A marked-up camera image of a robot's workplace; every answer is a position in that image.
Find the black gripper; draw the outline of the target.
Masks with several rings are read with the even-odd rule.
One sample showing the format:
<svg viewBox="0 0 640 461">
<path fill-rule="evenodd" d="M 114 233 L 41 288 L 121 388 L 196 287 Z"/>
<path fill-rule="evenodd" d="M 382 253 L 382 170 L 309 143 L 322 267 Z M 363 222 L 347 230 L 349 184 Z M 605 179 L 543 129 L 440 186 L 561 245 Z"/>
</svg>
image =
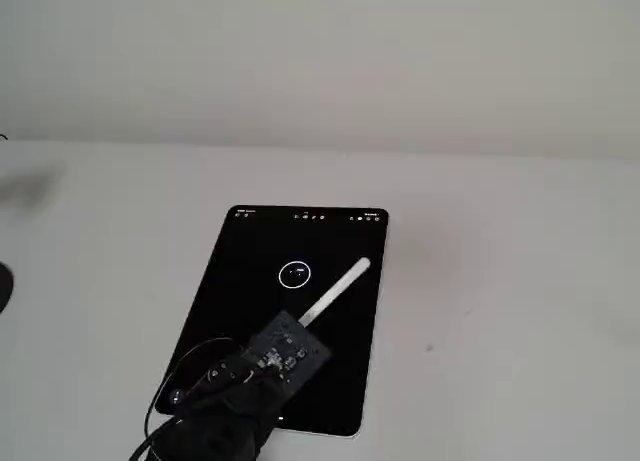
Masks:
<svg viewBox="0 0 640 461">
<path fill-rule="evenodd" d="M 282 359 L 251 354 L 243 349 L 216 365 L 221 374 L 210 374 L 205 386 L 206 405 L 199 419 L 230 418 L 246 421 L 258 434 L 271 434 L 283 405 Z"/>
</svg>

